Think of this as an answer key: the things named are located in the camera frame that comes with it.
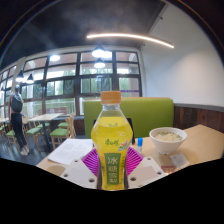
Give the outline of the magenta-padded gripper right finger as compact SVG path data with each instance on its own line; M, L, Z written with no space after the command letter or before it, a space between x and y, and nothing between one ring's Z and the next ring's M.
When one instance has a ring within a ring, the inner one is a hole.
M125 171L126 188L140 188L166 176L152 157L144 157L132 147L127 152Z

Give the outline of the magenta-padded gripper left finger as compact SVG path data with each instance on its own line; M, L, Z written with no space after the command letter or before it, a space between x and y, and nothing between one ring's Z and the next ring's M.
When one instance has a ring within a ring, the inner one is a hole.
M96 189L98 185L99 159L92 149L79 160L73 160L61 174L61 177L81 187Z

